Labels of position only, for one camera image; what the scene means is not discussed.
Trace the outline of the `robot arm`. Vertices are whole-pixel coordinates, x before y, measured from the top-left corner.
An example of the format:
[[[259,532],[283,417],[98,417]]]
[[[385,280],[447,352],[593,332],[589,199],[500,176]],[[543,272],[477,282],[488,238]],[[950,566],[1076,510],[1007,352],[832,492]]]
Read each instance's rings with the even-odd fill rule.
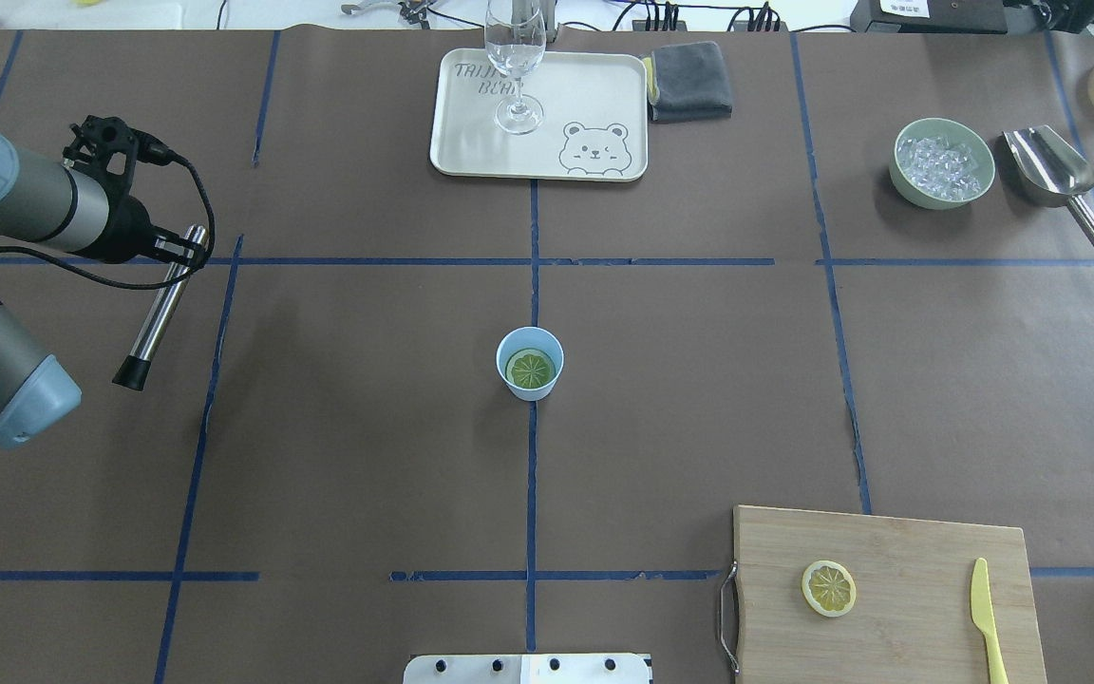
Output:
[[[0,263],[43,260],[110,289],[155,292],[114,376],[142,390],[185,285],[212,259],[216,212],[198,170],[156,135],[94,114],[72,134],[59,160],[0,134]],[[133,195],[141,164],[185,169],[203,221],[183,233],[160,228]],[[74,378],[0,297],[0,449],[24,447],[80,402]]]

